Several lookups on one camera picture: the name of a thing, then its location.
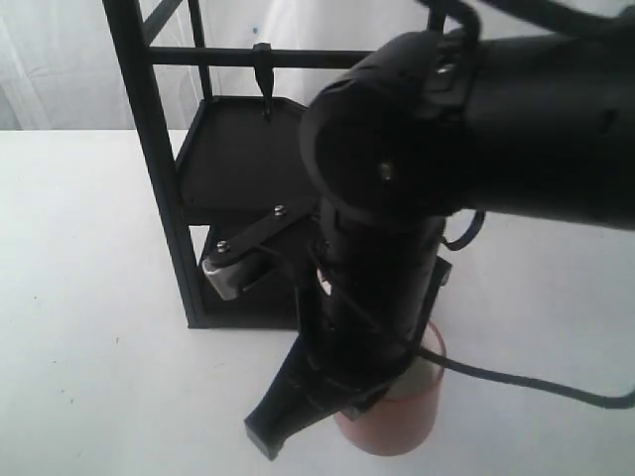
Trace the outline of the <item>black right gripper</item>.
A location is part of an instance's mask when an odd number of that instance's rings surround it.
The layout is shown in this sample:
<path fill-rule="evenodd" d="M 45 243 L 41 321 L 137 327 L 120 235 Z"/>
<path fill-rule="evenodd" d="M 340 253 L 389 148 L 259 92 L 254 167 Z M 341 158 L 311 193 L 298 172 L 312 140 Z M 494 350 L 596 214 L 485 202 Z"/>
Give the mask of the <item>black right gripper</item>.
<path fill-rule="evenodd" d="M 445 218 L 373 226 L 324 200 L 317 223 L 312 276 L 299 300 L 301 336 L 244 420 L 269 461 L 325 416 L 364 411 L 383 396 L 413 361 L 434 302 Z"/>

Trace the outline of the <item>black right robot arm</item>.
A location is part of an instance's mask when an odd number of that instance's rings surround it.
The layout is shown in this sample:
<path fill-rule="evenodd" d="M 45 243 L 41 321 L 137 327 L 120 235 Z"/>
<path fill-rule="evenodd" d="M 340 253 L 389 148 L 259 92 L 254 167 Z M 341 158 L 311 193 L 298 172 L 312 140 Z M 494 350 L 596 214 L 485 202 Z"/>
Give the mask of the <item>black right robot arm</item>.
<path fill-rule="evenodd" d="M 319 233 L 295 275 L 298 338 L 245 421 L 269 458 L 420 353 L 450 215 L 633 227 L 634 42 L 406 34 L 314 99 L 300 144 Z"/>

